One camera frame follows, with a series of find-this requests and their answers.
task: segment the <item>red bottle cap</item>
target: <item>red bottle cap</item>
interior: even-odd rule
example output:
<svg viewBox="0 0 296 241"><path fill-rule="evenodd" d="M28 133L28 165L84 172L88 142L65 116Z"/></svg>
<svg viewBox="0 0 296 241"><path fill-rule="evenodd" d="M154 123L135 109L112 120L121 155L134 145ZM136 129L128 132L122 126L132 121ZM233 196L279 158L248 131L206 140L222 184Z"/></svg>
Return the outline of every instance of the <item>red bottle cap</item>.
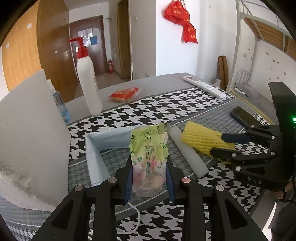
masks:
<svg viewBox="0 0 296 241"><path fill-rule="evenodd" d="M76 53L77 58L83 58L89 55L87 48L83 45L83 38L84 37L77 37L70 39L69 42L77 41L79 48L78 48L78 53Z"/></svg>

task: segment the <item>yellow foam sleeve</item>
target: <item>yellow foam sleeve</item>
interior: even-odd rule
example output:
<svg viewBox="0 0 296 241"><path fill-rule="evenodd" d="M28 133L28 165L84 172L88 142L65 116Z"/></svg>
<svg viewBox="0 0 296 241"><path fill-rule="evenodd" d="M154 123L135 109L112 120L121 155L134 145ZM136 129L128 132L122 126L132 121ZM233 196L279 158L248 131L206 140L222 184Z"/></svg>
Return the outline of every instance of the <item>yellow foam sleeve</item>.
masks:
<svg viewBox="0 0 296 241"><path fill-rule="evenodd" d="M235 150L234 143L221 140L222 133L206 128L200 124L188 121L185 125L181 140L203 154L211 156L213 147Z"/></svg>

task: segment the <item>white pump bottle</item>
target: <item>white pump bottle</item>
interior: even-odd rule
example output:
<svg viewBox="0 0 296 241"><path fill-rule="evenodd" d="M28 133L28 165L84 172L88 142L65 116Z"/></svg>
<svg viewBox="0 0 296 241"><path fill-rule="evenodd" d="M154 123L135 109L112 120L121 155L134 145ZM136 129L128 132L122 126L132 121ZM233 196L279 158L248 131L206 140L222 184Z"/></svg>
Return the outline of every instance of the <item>white pump bottle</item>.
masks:
<svg viewBox="0 0 296 241"><path fill-rule="evenodd" d="M78 78L89 112L92 116L98 116L102 112L103 104L99 96L94 64L89 57L87 48L83 45L83 37L73 38L69 41L77 41L79 44L76 67Z"/></svg>

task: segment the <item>green plastic wrapper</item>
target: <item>green plastic wrapper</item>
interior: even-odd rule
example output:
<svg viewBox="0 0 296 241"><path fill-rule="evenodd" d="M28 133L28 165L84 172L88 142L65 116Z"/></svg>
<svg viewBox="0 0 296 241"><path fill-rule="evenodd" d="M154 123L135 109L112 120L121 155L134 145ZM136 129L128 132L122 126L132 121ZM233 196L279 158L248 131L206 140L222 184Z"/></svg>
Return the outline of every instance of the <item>green plastic wrapper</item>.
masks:
<svg viewBox="0 0 296 241"><path fill-rule="evenodd" d="M155 196L164 189L168 158L167 123L141 126L131 131L129 149L133 163L133 191Z"/></svg>

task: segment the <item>black smartphone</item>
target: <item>black smartphone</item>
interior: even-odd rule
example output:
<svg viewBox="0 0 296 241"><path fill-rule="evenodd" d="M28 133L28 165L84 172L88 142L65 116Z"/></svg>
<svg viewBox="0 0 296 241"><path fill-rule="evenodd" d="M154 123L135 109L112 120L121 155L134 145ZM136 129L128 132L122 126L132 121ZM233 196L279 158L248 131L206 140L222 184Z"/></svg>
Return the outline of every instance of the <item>black smartphone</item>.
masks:
<svg viewBox="0 0 296 241"><path fill-rule="evenodd" d="M260 126L261 123L246 112L243 108L237 106L230 111L230 116L240 123L243 127L250 130L251 126Z"/></svg>

